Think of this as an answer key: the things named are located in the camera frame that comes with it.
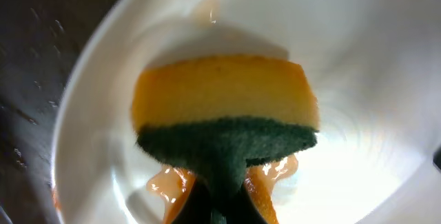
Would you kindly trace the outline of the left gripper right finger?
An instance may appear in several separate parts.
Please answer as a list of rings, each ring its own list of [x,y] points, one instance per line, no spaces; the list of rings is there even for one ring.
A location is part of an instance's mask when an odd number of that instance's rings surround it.
[[[227,224],[267,224],[253,204],[244,184],[228,201]]]

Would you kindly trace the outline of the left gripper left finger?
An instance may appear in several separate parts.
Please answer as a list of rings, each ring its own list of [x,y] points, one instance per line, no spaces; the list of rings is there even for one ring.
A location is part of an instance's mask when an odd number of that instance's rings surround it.
[[[172,224],[210,224],[211,197],[203,182],[196,180],[189,196]]]

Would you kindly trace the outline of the green and yellow sponge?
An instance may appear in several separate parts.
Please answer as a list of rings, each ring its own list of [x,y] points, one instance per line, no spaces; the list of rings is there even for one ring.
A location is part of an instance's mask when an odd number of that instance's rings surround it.
[[[144,152],[200,175],[221,197],[239,191],[248,167],[315,146],[319,129],[301,66],[253,55],[145,70],[134,87],[132,122]]]

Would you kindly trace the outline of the white plate bottom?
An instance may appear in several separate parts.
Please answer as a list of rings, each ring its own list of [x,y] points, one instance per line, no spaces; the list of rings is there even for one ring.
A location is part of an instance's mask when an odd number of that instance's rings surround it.
[[[316,147],[272,200],[281,223],[439,223],[440,0],[119,0],[82,51],[54,130],[62,223],[160,223],[160,165],[130,123],[147,66],[214,53],[301,64]]]

